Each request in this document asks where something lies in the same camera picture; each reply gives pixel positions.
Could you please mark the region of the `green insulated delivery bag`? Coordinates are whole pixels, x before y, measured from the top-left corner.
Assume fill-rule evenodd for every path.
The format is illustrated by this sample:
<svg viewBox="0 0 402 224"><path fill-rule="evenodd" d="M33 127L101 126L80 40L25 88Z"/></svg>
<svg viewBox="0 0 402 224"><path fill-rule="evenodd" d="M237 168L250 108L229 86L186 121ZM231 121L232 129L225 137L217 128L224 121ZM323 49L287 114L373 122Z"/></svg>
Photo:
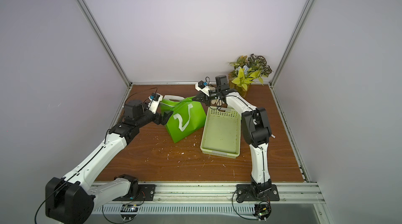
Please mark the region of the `green insulated delivery bag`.
<svg viewBox="0 0 402 224"><path fill-rule="evenodd" d="M193 97L166 95L160 102L162 113L172 113L165 128L174 143L204 127L206 113L203 105Z"/></svg>

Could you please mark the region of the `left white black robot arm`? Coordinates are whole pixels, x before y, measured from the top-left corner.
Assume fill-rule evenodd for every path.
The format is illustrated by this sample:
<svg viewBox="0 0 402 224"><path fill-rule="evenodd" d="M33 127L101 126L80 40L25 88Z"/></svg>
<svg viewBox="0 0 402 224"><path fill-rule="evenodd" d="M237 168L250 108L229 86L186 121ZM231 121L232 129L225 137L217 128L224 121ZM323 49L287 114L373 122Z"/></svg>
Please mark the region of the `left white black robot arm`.
<svg viewBox="0 0 402 224"><path fill-rule="evenodd" d="M140 128L153 122L165 125L172 113L159 114L146 110L138 116L125 116L105 135L100 145L76 168L62 178L52 178L45 188L42 205L47 217L64 224L83 224L97 209L119 197L136 198L139 194L137 178L121 175L114 181L92 188L93 182L110 161L129 145Z"/></svg>

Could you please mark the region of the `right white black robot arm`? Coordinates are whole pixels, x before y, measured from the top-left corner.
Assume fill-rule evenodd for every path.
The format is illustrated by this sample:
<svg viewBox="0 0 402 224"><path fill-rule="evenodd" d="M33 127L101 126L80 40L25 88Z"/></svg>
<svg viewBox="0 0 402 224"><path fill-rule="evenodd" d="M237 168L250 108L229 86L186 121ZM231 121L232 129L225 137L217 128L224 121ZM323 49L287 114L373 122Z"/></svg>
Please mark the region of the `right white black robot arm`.
<svg viewBox="0 0 402 224"><path fill-rule="evenodd" d="M234 109L241 116L241 132L244 140L250 147L252 172L251 186L257 195L272 188L272 181L268 168L268 147L272 130L265 108L258 108L247 102L234 89L224 91L211 90L210 87L196 87L198 94L194 101L212 105L214 100L221 101Z"/></svg>

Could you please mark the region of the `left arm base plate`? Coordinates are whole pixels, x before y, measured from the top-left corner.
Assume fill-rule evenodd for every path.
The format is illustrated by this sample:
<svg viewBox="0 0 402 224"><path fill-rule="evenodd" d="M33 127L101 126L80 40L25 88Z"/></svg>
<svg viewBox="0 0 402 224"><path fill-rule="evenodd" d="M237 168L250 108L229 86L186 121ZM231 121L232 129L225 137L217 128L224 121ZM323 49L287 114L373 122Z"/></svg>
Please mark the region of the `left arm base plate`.
<svg viewBox="0 0 402 224"><path fill-rule="evenodd" d="M118 197L114 201L153 201L156 192L156 184L139 184L134 192L128 193L125 196Z"/></svg>

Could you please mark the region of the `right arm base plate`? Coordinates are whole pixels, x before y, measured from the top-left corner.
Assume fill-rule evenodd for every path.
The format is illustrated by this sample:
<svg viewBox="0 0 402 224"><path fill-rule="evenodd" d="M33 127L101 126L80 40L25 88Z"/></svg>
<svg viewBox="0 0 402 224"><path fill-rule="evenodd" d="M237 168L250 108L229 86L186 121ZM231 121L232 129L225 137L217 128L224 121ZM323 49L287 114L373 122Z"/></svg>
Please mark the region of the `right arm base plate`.
<svg viewBox="0 0 402 224"><path fill-rule="evenodd" d="M279 202L280 195L277 186L272 184L272 187L263 192L257 192L257 190L251 184L237 184L235 199L238 203L243 202Z"/></svg>

